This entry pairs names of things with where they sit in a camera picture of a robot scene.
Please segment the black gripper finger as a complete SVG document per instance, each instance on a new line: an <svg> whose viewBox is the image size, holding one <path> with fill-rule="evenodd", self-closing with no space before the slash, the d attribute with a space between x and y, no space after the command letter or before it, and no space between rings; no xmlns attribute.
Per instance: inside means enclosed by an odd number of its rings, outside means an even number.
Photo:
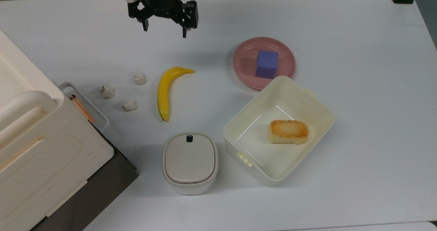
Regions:
<svg viewBox="0 0 437 231"><path fill-rule="evenodd" d="M187 32L198 27L198 7L197 1L179 3L170 9L170 18L182 27L183 38L187 37Z"/></svg>
<svg viewBox="0 0 437 231"><path fill-rule="evenodd" d="M149 18L151 15L149 14L150 12L146 6L142 9L139 9L139 4L140 1L128 3L128 15L130 18L135 18L137 22L141 23L143 30L147 32L149 28Z"/></svg>

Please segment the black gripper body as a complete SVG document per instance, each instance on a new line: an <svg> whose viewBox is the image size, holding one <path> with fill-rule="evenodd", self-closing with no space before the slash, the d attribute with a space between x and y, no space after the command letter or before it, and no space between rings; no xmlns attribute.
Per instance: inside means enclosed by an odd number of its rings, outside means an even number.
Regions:
<svg viewBox="0 0 437 231"><path fill-rule="evenodd" d="M181 0L140 0L144 8L140 10L138 20L145 20L153 15L174 20L183 19Z"/></svg>

